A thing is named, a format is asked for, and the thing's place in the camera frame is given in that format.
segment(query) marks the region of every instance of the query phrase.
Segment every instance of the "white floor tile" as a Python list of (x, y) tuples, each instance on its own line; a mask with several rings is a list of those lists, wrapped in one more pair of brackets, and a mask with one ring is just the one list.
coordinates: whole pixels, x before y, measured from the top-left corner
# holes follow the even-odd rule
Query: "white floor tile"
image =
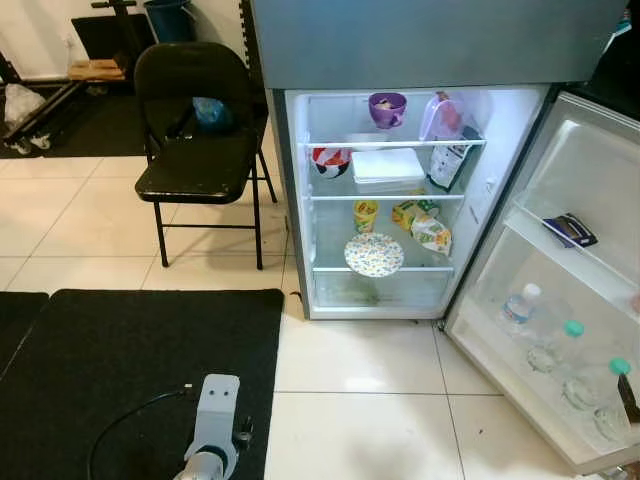
[(140, 288), (153, 257), (32, 257), (8, 290), (54, 293), (61, 288)]
[(484, 375), (447, 337), (434, 326), (447, 393), (500, 394)]
[(443, 396), (275, 394), (267, 480), (461, 480)]
[(0, 178), (82, 178), (88, 177), (101, 157), (21, 158), (10, 160), (0, 170)]
[(276, 391), (444, 393), (429, 322), (304, 320), (286, 262)]
[[(37, 256), (149, 256), (158, 250), (153, 205), (132, 178), (90, 178), (38, 247)], [(170, 220), (176, 205), (162, 206)]]
[(138, 178), (146, 168), (145, 156), (105, 157), (92, 176)]
[[(274, 184), (274, 189), (279, 196), (277, 184)], [(284, 254), (284, 217), (283, 204), (271, 203), (266, 183), (260, 182), (263, 254)], [(228, 205), (180, 205), (173, 223), (253, 225), (251, 184), (247, 183), (240, 199)], [(253, 230), (171, 228), (167, 234), (167, 251), (170, 255), (253, 255), (255, 245)]]
[(450, 397), (467, 480), (584, 478), (504, 397)]
[(0, 255), (29, 255), (83, 182), (0, 180)]
[(261, 290), (280, 288), (283, 257), (265, 256), (264, 270), (254, 255), (169, 257), (169, 268), (156, 258), (143, 288), (149, 290)]
[(4, 290), (24, 264), (26, 257), (0, 258), (0, 290)]

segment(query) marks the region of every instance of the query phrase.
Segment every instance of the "green bottle cap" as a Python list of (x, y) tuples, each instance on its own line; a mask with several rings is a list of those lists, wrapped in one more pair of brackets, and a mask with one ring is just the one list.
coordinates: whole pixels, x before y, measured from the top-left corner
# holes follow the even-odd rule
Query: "green bottle cap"
[(577, 320), (569, 320), (564, 324), (564, 333), (573, 338), (578, 338), (584, 333), (584, 325)]
[(615, 357), (609, 362), (609, 369), (616, 375), (626, 375), (631, 371), (631, 365), (624, 358)]

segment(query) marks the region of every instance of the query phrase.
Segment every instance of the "chair seat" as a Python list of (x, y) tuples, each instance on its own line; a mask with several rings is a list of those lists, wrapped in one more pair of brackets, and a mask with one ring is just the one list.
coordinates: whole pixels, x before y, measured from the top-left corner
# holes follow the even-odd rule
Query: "chair seat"
[(136, 183), (148, 202), (231, 203), (240, 198), (256, 152), (249, 131), (167, 143)]

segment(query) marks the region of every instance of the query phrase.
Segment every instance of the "bottle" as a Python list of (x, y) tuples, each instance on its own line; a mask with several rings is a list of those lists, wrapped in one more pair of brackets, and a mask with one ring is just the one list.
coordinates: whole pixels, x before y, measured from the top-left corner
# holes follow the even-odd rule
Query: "bottle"
[(569, 367), (579, 356), (584, 325), (576, 320), (567, 320), (549, 335), (539, 336), (538, 341), (527, 352), (527, 362), (541, 373), (550, 373), (558, 366)]
[(618, 381), (620, 376), (628, 375), (631, 365), (624, 358), (616, 357), (611, 359), (609, 369), (615, 380), (615, 388), (607, 390), (600, 398), (600, 405), (593, 412), (593, 421), (596, 428), (607, 440), (612, 442), (626, 442), (635, 429), (632, 429), (629, 417), (624, 408), (622, 398), (618, 391)]
[(520, 338), (525, 334), (525, 324), (533, 313), (542, 290), (535, 283), (527, 283), (522, 293), (514, 293), (507, 298), (500, 310), (503, 329), (512, 337)]
[(618, 390), (618, 377), (631, 370), (621, 357), (610, 357), (608, 363), (595, 363), (581, 358), (582, 365), (567, 376), (562, 395), (577, 410), (595, 411)]

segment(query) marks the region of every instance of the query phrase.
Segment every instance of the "black rug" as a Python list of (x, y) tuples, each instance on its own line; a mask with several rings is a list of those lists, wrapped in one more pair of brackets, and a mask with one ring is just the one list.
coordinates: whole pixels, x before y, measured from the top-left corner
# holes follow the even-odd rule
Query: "black rug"
[(252, 416), (251, 449), (234, 480), (262, 480), (283, 295), (279, 290), (63, 290), (53, 295), (0, 382), (2, 477), (83, 479), (95, 436), (156, 394), (194, 384), (105, 437), (96, 480), (171, 480), (208, 373), (240, 377), (236, 424)]
[(0, 378), (47, 300), (46, 293), (0, 292)]
[[(51, 88), (35, 90), (45, 97), (55, 92)], [(180, 118), (188, 103), (190, 99), (176, 99), (151, 106), (149, 118), (160, 138), (164, 137), (166, 126)], [(2, 136), (7, 132), (4, 95), (0, 96), (0, 117)], [(126, 86), (110, 87), (106, 95), (79, 94), (56, 110), (56, 115), (42, 131), (51, 134), (49, 150), (33, 147), (29, 155), (21, 155), (0, 141), (0, 158), (144, 155), (138, 104), (132, 89)]]

